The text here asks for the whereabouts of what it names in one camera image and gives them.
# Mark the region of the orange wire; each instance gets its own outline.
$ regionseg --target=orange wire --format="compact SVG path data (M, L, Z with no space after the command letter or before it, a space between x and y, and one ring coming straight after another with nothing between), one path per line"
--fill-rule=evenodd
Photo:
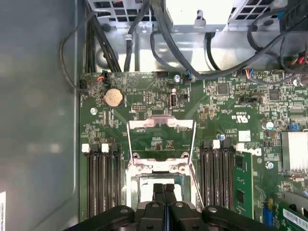
M98 78L97 78L97 81L103 81L104 80L104 76L99 76Z

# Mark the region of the white label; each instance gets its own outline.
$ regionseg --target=white label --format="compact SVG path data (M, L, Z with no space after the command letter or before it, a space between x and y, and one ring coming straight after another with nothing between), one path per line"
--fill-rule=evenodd
M250 131L239 131L239 142L250 142Z
M5 198L6 193L0 193L0 231L5 231Z
M247 117L245 115L233 115L232 119L236 119L238 123L240 124L247 124L248 119L250 119L250 116L248 115Z
M304 230L308 231L308 222L304 221L303 219L299 218L298 216L290 213L289 211L283 209L283 216L288 220L292 221L294 224L298 225Z

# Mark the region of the label sticker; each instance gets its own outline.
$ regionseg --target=label sticker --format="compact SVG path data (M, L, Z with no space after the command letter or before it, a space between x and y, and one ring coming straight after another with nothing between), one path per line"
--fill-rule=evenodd
M6 192L0 193L0 231L5 231L5 198Z
M250 142L250 131L239 131L239 142Z
M288 210L283 209L283 216L288 220L292 221L294 224L298 225L302 229L308 231L308 222L304 221L303 219L299 218L298 216L290 213Z

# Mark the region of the motherboard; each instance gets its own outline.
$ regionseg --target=motherboard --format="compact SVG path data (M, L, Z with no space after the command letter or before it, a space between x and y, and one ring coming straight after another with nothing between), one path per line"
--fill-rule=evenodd
M238 72L214 81L174 72L84 74L80 220L151 201L219 205L280 230L308 230L308 89L303 76L259 85ZM254 78L279 81L280 70Z

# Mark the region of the aluminum heatsink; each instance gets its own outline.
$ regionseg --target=aluminum heatsink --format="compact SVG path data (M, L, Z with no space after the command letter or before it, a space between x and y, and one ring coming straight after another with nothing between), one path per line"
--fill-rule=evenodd
M282 167L289 172L308 172L308 132L282 133Z

